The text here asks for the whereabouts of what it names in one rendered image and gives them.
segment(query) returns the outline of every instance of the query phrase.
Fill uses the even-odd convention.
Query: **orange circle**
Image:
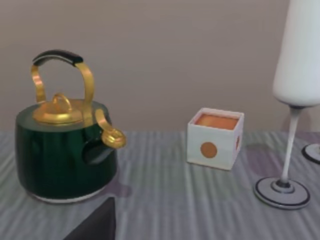
[[[218,149],[212,142],[205,142],[201,145],[201,153],[208,159],[214,158],[217,155]]]
[[[238,150],[239,143],[240,143],[240,136],[238,136],[236,139],[235,150]]]

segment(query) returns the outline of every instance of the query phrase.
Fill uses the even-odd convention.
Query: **black rim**
[[[309,145],[305,146],[305,147],[301,150],[302,155],[304,156],[305,159],[307,159],[307,160],[309,160],[309,161],[311,161],[311,162],[313,162],[313,163],[315,163],[315,164],[320,164],[320,161],[318,161],[317,159],[315,159],[315,158],[313,158],[313,157],[311,157],[311,156],[309,156],[309,155],[307,154],[306,148],[307,148],[308,146],[309,146]]]
[[[265,179],[268,179],[268,177],[265,177],[265,178],[260,179],[260,180],[255,184],[254,189],[255,189],[255,191],[256,191],[261,197],[263,197],[264,199],[268,200],[268,201],[271,202],[271,203],[274,203],[274,204],[277,204],[277,205],[280,205],[280,206],[296,207],[296,206],[305,205],[306,203],[308,203],[308,202],[310,201],[310,193],[309,193],[308,189],[307,189],[305,186],[303,186],[301,183],[299,183],[299,182],[297,182],[297,181],[293,181],[293,180],[291,180],[291,181],[292,181],[292,182],[295,182],[296,184],[299,184],[301,187],[303,187],[303,188],[305,189],[306,194],[307,194],[306,199],[305,199],[304,201],[302,201],[302,202],[300,202],[300,203],[296,203],[296,204],[285,204],[285,203],[281,203],[281,202],[274,201],[274,200],[266,197],[265,195],[263,195],[263,194],[260,192],[260,190],[258,189],[259,183],[260,183],[262,180],[265,180]]]

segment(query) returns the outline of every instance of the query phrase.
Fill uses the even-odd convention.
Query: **green kettle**
[[[57,93],[47,100],[38,68],[60,60],[78,68],[84,99]],[[108,109],[93,101],[94,78],[81,56],[65,50],[45,51],[33,59],[37,104],[15,119],[15,161],[20,184],[48,203],[73,203],[104,189],[117,172],[117,149],[126,136],[112,127]]]

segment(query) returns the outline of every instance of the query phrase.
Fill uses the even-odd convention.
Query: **kettle body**
[[[273,82],[277,100],[295,107],[320,104],[320,1],[290,0]]]
[[[61,50],[40,56],[74,59]],[[35,83],[39,83],[39,76],[34,76]],[[85,91],[87,96],[93,96],[90,89]],[[37,99],[41,101],[22,110],[15,120],[15,160],[20,184],[29,194],[48,203],[90,198],[115,176],[117,148],[125,145],[125,136],[111,126],[109,111],[101,103],[88,101],[85,112],[86,99],[63,98],[64,102],[54,98],[53,103],[43,101],[42,95],[42,89],[37,88]]]

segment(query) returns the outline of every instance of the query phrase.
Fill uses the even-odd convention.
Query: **kettle base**
[[[105,189],[105,187],[106,186],[104,186],[103,188],[99,189],[98,191],[95,191],[95,192],[90,193],[88,195],[70,198],[70,199],[49,199],[49,198],[37,196],[33,193],[30,193],[30,195],[33,196],[34,198],[36,198],[37,200],[39,200],[41,202],[48,203],[48,204],[73,204],[73,203],[82,202],[84,200],[87,200],[87,199],[94,197],[95,195],[99,194],[103,189]]]

